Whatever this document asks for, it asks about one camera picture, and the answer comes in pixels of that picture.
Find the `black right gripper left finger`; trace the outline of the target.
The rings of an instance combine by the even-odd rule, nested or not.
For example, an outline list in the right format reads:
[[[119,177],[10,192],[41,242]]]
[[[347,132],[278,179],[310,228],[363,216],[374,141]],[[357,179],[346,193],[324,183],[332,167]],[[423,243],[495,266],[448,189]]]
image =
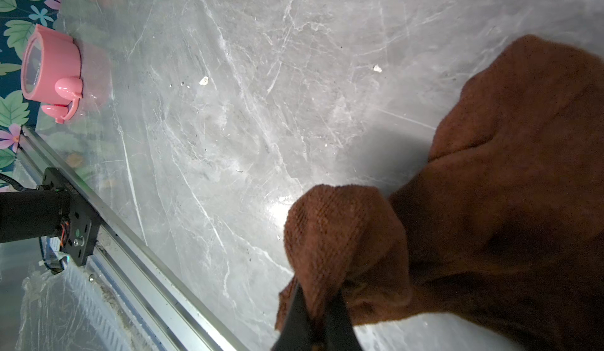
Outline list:
[[[284,327],[272,350],[321,350],[321,344],[317,342],[308,314],[304,292],[299,283],[295,286]]]

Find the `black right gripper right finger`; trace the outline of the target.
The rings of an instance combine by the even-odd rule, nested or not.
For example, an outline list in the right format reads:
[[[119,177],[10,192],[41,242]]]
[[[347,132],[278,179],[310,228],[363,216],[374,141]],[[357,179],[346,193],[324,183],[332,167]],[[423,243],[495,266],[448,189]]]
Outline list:
[[[327,305],[324,318],[326,350],[362,351],[341,291]]]

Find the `brown cloth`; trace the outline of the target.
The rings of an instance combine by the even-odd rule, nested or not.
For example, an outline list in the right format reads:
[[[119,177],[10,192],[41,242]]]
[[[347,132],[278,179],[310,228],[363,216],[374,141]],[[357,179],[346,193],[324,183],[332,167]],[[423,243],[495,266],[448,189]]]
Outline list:
[[[603,348],[603,59],[523,36],[467,81],[426,166],[388,197],[317,185],[284,227],[321,350],[355,326],[451,313],[530,350]]]

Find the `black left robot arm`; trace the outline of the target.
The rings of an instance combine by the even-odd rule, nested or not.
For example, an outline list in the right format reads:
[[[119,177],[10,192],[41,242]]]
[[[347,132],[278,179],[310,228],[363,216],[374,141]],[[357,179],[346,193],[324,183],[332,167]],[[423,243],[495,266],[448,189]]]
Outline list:
[[[58,236],[69,207],[64,191],[1,193],[1,243]]]

